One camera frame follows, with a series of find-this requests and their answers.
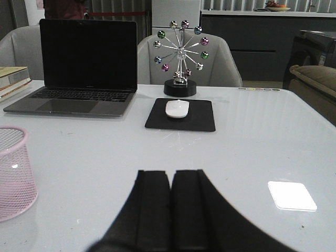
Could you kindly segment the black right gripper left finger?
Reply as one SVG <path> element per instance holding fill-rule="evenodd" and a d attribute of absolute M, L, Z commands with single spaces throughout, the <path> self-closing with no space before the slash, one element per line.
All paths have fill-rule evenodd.
<path fill-rule="evenodd" d="M 131 193 L 88 251 L 169 251 L 170 184 L 164 171 L 138 171 Z"/>

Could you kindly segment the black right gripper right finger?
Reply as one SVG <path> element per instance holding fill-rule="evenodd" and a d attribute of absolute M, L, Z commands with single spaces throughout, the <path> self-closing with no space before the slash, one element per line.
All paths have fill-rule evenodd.
<path fill-rule="evenodd" d="M 171 189 L 173 251 L 291 251 L 241 215 L 203 170 L 180 170 Z"/>

